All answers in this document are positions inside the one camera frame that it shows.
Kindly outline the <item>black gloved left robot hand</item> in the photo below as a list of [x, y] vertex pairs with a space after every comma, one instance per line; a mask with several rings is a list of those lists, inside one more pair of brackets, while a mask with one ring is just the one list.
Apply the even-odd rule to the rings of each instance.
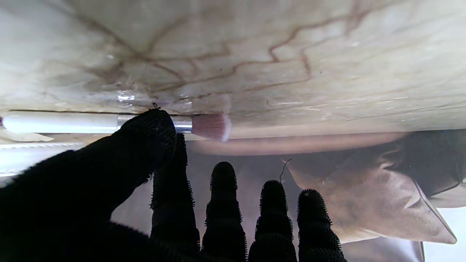
[[344, 262], [321, 194], [301, 192], [293, 245], [281, 182], [267, 181], [248, 249], [233, 166], [211, 174], [196, 226], [183, 134], [151, 109], [117, 132], [30, 167], [0, 193], [2, 262]]

